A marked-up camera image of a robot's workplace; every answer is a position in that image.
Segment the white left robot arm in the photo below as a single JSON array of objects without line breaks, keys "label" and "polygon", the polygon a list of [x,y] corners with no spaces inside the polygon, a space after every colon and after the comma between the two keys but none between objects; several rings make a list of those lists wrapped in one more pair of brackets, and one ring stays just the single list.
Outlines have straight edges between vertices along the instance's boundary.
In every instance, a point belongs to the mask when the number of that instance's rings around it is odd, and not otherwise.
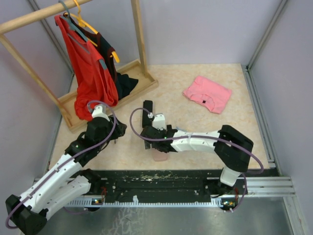
[{"label": "white left robot arm", "polygon": [[102,188],[101,177],[83,167],[110,141],[124,136],[126,129],[113,115],[89,121],[86,131],[70,143],[52,169],[21,195],[12,194],[6,199],[6,227],[36,235],[67,203],[80,195],[98,193]]}]

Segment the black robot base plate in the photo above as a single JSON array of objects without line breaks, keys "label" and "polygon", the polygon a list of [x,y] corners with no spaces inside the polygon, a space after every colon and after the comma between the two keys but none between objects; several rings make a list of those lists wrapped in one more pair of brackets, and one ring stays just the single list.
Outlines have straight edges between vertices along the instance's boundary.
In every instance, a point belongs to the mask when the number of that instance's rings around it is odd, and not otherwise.
[{"label": "black robot base plate", "polygon": [[246,179],[229,187],[221,170],[98,170],[91,192],[70,206],[94,212],[117,207],[218,207],[231,211],[247,194]]}]

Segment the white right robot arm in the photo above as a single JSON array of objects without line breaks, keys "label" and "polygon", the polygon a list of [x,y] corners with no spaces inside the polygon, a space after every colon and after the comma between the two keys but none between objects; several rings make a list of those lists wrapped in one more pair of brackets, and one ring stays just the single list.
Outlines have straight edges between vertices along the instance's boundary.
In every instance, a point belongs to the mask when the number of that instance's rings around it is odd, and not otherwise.
[{"label": "white right robot arm", "polygon": [[144,127],[140,135],[159,152],[196,151],[216,154],[224,163],[219,180],[219,190],[231,193],[237,178],[248,170],[254,142],[230,125],[206,133],[184,132],[173,129],[158,130]]}]

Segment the black glasses case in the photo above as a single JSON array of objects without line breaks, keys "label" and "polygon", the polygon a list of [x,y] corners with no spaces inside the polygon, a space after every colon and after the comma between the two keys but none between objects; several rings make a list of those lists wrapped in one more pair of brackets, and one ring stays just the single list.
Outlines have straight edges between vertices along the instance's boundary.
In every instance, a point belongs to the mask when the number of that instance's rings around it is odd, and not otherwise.
[{"label": "black glasses case", "polygon": [[153,102],[151,100],[143,101],[143,108],[147,110],[142,112],[142,129],[146,126],[151,126],[152,119],[148,117],[148,115],[153,111]]}]

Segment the pink glasses case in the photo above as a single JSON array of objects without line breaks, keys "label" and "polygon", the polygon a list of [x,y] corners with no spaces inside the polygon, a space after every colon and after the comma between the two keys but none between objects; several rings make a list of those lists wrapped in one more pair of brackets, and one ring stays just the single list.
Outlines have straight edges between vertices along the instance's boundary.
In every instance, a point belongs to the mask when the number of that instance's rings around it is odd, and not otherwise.
[{"label": "pink glasses case", "polygon": [[153,152],[153,159],[156,162],[163,162],[168,159],[168,154],[164,152],[154,151]]}]

